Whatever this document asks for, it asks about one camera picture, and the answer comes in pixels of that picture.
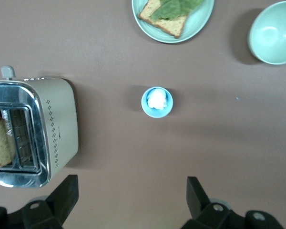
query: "empty bowl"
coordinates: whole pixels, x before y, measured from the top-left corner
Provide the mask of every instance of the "empty bowl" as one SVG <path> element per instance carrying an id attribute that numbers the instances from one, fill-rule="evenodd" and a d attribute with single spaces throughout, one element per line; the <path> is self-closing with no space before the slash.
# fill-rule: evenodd
<path id="1" fill-rule="evenodd" d="M 248 35 L 248 46 L 263 62 L 286 63 L 286 1 L 273 4 L 258 15 Z"/>
<path id="2" fill-rule="evenodd" d="M 144 92 L 141 99 L 144 112 L 152 118 L 163 118 L 173 108 L 173 97 L 162 87 L 151 87 Z"/>

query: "lettuce leaf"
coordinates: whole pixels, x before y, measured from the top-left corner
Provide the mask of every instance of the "lettuce leaf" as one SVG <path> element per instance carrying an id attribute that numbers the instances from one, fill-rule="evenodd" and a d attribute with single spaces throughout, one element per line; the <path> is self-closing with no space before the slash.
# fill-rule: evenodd
<path id="1" fill-rule="evenodd" d="M 151 20 L 173 20 L 190 14 L 203 0 L 160 0 L 161 6 L 151 15 Z"/>

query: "silver toaster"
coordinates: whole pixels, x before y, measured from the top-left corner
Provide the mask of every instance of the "silver toaster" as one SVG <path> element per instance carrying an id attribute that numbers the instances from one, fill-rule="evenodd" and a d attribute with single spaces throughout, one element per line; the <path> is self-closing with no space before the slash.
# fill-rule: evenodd
<path id="1" fill-rule="evenodd" d="M 0 167 L 0 185 L 44 186 L 78 151 L 72 87 L 54 77 L 14 80 L 11 66 L 1 72 L 0 115 L 14 154 Z"/>

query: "bowl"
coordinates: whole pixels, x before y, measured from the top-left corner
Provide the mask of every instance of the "bowl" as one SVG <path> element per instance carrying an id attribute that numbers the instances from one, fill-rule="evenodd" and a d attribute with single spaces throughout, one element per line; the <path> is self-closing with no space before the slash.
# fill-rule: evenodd
<path id="1" fill-rule="evenodd" d="M 258 15 L 248 35 L 248 46 L 263 62 L 286 63 L 286 1 L 273 4 Z"/>
<path id="2" fill-rule="evenodd" d="M 163 110 L 156 109 L 156 108 L 150 108 L 148 106 L 147 101 L 149 99 L 149 95 L 155 89 L 162 89 L 165 92 L 165 95 L 166 95 L 166 107 Z M 163 118 L 163 117 L 167 116 L 170 113 L 170 111 L 172 110 L 172 108 L 173 108 L 173 97 L 169 93 L 169 91 L 166 90 L 165 88 L 162 88 L 162 87 L 151 87 L 151 88 L 149 88 L 148 90 L 146 90 L 144 92 L 144 94 L 142 96 L 142 99 L 141 99 L 141 106 L 142 106 L 142 109 L 144 110 L 144 112 L 148 116 L 150 116 L 152 118 Z"/>

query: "plate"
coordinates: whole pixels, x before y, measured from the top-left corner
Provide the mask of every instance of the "plate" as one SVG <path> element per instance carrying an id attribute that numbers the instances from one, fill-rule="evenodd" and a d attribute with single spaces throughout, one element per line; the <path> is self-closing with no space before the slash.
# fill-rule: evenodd
<path id="1" fill-rule="evenodd" d="M 144 22 L 138 18 L 147 0 L 132 0 L 133 15 L 139 27 L 151 38 L 163 43 L 178 43 L 190 39 L 195 36 L 209 20 L 215 0 L 204 0 L 191 14 L 188 16 L 182 34 L 179 38 L 174 38 L 162 30 Z"/>

